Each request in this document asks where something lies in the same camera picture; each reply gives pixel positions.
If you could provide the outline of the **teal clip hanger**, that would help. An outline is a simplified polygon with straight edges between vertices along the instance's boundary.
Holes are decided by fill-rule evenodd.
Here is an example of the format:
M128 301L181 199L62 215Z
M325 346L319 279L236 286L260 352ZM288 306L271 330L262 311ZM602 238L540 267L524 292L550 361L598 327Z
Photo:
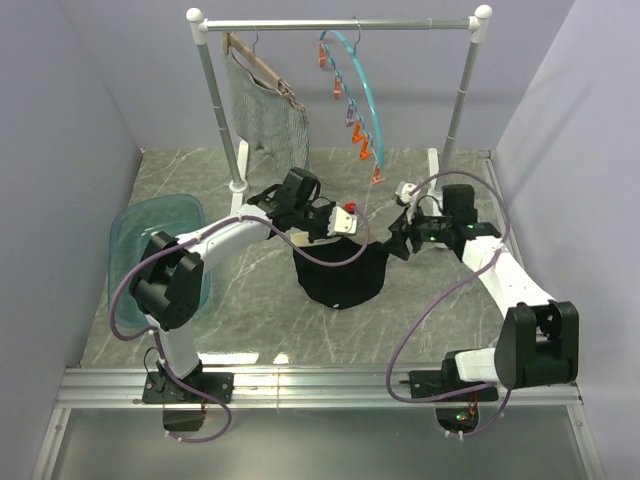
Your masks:
M370 120L371 120L371 125L370 127L367 127L367 121L364 119L364 115L361 114L359 112L359 115L361 116L362 121L360 122L363 129L367 132L368 134L368 139L370 141L370 146L371 149L373 150L373 155L370 158L374 158L375 159L375 165L378 164L381 168L381 170L386 166L386 159L385 159L385 144L384 144L384 137L382 134L382 129L381 129L381 124L380 124L380 119L379 119L379 115L378 115L378 108L376 105L376 101L375 101L375 96L373 93L373 90L371 88L371 83L367 77L366 71L357 55L357 45L352 45L349 40L345 37L344 34L342 34L339 31L336 30L324 30L320 33L319 35L319 42L323 41L329 50L329 64L327 68L322 68L322 69L329 69L332 74L333 77L338 74L341 76L343 84L344 84L344 92L343 95L341 97L341 99L345 99L348 103L349 99L355 99L355 96L351 93L351 90L349 89L349 85L348 83L345 81L344 79L344 75L342 73L342 71L339 69L338 63L336 61L336 59L334 58L334 56L331 54L331 50L329 47L329 43L327 38L328 37L332 37L335 40L338 40L341 44L342 47L344 48L346 54L348 55L348 58L351 61L351 64L355 70L355 72L357 73L357 77L359 79L359 82L361 84L361 87L363 89L364 92L364 98L366 101L366 105L369 108L369 113L370 113Z

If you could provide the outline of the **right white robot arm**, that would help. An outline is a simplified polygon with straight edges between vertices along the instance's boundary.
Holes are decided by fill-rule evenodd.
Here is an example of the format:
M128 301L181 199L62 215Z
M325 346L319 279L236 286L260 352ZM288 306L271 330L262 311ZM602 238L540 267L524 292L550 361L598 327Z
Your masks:
M447 185L442 212L425 214L417 185L402 182L395 192L403 213L392 223L385 247L406 260L426 243L443 244L479 280L504 320L495 346L445 356L434 385L409 402L460 400L483 390L569 384L578 376L579 312L557 301L516 261L504 244L506 233L481 222L475 191Z

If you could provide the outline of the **black underwear beige waistband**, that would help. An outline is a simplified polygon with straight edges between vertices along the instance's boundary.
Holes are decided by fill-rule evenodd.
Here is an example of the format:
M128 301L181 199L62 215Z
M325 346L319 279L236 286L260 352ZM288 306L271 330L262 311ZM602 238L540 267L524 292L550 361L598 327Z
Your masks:
M351 258L364 242L364 238L359 237L338 237L311 243L308 234L303 232L292 234L291 240L308 255L330 263ZM307 296L334 310L349 309L371 300L385 283L389 254L377 240L369 240L358 259L341 267L318 265L297 251L292 255L298 284Z

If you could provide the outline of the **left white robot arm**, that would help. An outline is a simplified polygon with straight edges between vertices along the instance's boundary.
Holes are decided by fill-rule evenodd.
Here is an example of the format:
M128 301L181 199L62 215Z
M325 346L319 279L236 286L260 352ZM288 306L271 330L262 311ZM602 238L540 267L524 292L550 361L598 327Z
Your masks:
M287 231L304 232L310 242L352 236L362 216L334 201L316 205L321 183L295 167L284 180L250 197L223 219L177 237L151 237L124 286L146 316L167 377L166 390L189 402L202 391L203 365L189 327L200 302L204 276L230 255Z

